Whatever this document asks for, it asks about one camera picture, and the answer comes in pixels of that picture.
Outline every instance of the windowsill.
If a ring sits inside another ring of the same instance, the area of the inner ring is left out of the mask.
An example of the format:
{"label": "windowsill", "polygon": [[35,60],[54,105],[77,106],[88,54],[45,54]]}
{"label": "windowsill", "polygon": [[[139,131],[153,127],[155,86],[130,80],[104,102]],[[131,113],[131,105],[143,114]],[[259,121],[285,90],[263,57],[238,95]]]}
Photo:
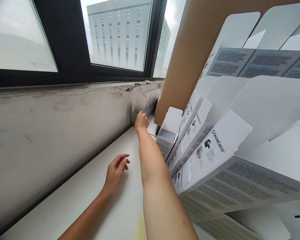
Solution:
{"label": "windowsill", "polygon": [[47,95],[67,95],[67,92],[73,94],[76,91],[77,95],[84,92],[96,91],[96,89],[120,88],[123,91],[131,91],[131,87],[163,83],[164,80],[155,81],[140,81],[140,82],[104,82],[104,83],[79,83],[79,84],[64,84],[64,85],[46,85],[46,86],[29,86],[29,87],[7,87],[0,88],[0,97],[15,97],[35,94]]}

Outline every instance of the silvercrest logo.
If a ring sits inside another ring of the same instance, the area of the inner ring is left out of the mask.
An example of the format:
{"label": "silvercrest logo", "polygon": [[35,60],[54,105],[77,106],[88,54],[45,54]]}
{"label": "silvercrest logo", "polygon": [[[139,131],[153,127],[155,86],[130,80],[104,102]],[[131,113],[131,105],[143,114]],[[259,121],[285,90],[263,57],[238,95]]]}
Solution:
{"label": "silvercrest logo", "polygon": [[221,152],[225,152],[225,150],[223,149],[223,146],[222,146],[221,142],[219,141],[219,138],[218,138],[218,136],[217,136],[216,131],[215,131],[215,130],[212,130],[212,134],[213,134],[214,138],[216,139],[217,144],[218,144],[218,146],[219,146]]}
{"label": "silvercrest logo", "polygon": [[199,121],[199,123],[201,124],[201,120],[200,120],[200,118],[199,118],[199,115],[197,114],[197,118],[198,118],[198,121]]}

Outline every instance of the qr code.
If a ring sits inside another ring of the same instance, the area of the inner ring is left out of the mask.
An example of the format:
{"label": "qr code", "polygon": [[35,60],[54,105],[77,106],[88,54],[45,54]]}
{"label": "qr code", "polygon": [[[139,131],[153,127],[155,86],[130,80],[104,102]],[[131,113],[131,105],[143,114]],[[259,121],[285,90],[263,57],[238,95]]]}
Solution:
{"label": "qr code", "polygon": [[193,163],[193,161],[194,161],[194,157],[193,157],[193,155],[190,157],[190,166],[191,166],[191,164]]}

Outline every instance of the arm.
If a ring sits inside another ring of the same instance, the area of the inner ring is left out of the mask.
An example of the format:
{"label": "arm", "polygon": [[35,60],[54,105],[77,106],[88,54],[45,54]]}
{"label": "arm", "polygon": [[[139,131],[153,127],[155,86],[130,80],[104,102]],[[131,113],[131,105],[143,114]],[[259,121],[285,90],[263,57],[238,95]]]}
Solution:
{"label": "arm", "polygon": [[108,166],[106,182],[97,198],[61,235],[58,240],[87,240],[101,224],[106,209],[112,202],[120,187],[123,171],[128,170],[126,157],[129,154],[118,155]]}
{"label": "arm", "polygon": [[142,111],[136,120],[139,137],[143,211],[148,240],[198,240],[198,236],[174,189],[157,143],[147,131]]}

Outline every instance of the yellow stain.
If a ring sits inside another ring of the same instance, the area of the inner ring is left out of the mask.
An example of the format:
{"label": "yellow stain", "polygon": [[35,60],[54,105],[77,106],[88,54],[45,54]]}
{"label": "yellow stain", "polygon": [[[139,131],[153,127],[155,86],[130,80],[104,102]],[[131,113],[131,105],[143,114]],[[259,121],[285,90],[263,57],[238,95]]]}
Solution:
{"label": "yellow stain", "polygon": [[138,224],[137,224],[137,234],[135,240],[147,240],[146,235],[146,225],[144,223],[144,216],[143,213],[139,217]]}

